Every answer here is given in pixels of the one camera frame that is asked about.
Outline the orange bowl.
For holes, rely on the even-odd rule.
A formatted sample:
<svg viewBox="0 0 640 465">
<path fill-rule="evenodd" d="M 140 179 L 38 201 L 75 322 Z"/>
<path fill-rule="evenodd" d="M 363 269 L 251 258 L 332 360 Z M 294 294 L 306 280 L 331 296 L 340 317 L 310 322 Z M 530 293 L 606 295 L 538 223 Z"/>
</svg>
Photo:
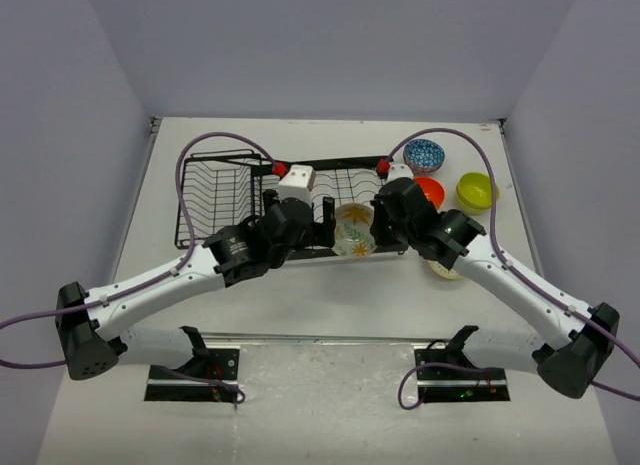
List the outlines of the orange bowl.
<svg viewBox="0 0 640 465">
<path fill-rule="evenodd" d="M 414 178 L 425 197 L 439 210 L 446 200 L 446 191 L 439 181 L 426 176 Z"/>
</svg>

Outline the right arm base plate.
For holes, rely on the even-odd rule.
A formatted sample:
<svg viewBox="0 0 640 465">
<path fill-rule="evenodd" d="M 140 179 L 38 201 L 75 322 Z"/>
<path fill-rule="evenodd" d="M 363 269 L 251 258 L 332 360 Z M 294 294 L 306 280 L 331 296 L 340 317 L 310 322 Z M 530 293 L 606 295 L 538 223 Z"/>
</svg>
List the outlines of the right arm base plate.
<svg viewBox="0 0 640 465">
<path fill-rule="evenodd" d="M 416 365 L 437 362 L 473 368 L 461 353 L 449 350 L 446 342 L 432 342 L 424 347 L 417 347 L 414 349 L 414 357 Z M 421 404 L 511 400 L 506 373 L 503 369 L 479 373 L 433 367 L 418 371 L 416 378 L 418 399 Z"/>
</svg>

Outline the blue patterned bowl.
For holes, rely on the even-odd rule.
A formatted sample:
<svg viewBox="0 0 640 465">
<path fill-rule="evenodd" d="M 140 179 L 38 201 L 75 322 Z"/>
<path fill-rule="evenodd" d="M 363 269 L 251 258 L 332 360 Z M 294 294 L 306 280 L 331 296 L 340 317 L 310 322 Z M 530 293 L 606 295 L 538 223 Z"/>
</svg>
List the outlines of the blue patterned bowl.
<svg viewBox="0 0 640 465">
<path fill-rule="evenodd" d="M 425 176 L 437 171 L 445 159 L 444 149 L 428 139 L 411 140 L 403 149 L 403 160 L 416 176 Z"/>
</svg>

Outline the green bowl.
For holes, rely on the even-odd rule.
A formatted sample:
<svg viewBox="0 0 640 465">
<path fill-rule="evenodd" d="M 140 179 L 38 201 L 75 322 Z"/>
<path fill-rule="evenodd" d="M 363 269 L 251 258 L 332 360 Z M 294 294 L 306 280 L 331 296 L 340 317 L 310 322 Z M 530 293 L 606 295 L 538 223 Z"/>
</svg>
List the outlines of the green bowl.
<svg viewBox="0 0 640 465">
<path fill-rule="evenodd" d="M 492 187 L 489 176 L 479 172 L 469 172 L 460 177 L 456 185 L 459 207 L 470 215 L 480 215 L 491 210 L 500 199 L 498 186 Z"/>
</svg>

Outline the white bowl leaf pattern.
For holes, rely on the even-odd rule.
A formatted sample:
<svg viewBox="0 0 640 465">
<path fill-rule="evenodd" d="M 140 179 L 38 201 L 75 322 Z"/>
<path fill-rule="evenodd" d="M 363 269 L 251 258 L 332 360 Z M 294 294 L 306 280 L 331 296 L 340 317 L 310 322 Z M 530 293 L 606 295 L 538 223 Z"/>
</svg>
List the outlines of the white bowl leaf pattern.
<svg viewBox="0 0 640 465">
<path fill-rule="evenodd" d="M 370 228 L 374 211 L 370 206 L 347 203 L 335 210 L 334 245 L 332 251 L 341 258 L 364 259 L 376 250 Z"/>
</svg>

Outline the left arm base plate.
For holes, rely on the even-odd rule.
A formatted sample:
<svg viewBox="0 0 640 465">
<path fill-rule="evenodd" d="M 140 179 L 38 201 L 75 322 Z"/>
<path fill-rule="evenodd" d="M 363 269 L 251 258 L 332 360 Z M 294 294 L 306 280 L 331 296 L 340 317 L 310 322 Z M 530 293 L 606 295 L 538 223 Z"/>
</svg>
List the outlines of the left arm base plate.
<svg viewBox="0 0 640 465">
<path fill-rule="evenodd" d="M 144 401 L 242 404 L 246 395 L 238 384 L 240 349 L 218 347 L 208 352 L 208 358 L 192 360 L 177 370 L 151 366 Z"/>
</svg>

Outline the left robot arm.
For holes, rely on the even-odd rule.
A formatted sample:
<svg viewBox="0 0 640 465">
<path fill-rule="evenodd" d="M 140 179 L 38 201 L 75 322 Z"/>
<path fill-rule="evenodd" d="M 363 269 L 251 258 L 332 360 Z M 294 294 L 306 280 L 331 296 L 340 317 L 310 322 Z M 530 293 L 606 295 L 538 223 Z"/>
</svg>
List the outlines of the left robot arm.
<svg viewBox="0 0 640 465">
<path fill-rule="evenodd" d="M 155 269 L 92 289 L 77 282 L 62 286 L 55 325 L 69 377 L 88 380 L 126 361 L 187 378 L 201 375 L 210 354 L 196 328 L 162 331 L 139 322 L 187 299 L 260 278 L 301 249 L 334 243 L 333 199 L 324 199 L 316 222 L 310 202 L 273 190 L 264 197 L 264 214 L 219 229 Z"/>
</svg>

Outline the white bowl yellow dots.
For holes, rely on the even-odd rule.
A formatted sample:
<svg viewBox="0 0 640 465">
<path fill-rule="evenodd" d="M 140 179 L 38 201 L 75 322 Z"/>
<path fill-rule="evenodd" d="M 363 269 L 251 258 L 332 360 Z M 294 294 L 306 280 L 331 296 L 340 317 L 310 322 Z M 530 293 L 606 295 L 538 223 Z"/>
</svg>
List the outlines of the white bowl yellow dots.
<svg viewBox="0 0 640 465">
<path fill-rule="evenodd" d="M 463 280 L 464 277 L 455 270 L 449 270 L 437 261 L 428 261 L 430 269 L 440 278 L 450 281 Z"/>
</svg>

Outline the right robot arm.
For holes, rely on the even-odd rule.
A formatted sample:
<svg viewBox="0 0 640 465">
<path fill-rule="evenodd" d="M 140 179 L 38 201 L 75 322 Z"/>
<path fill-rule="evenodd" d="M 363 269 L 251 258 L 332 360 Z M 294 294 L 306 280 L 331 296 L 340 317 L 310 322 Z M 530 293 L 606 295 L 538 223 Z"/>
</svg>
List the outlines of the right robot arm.
<svg viewBox="0 0 640 465">
<path fill-rule="evenodd" d="M 572 399 L 584 395 L 614 349 L 619 312 L 590 305 L 553 286 L 495 246 L 486 229 L 459 210 L 439 212 L 410 178 L 384 184 L 375 195 L 371 232 L 395 239 L 428 260 L 489 291 L 524 319 L 532 334 L 463 328 L 446 353 L 448 370 L 467 378 L 482 368 L 537 374 Z"/>
</svg>

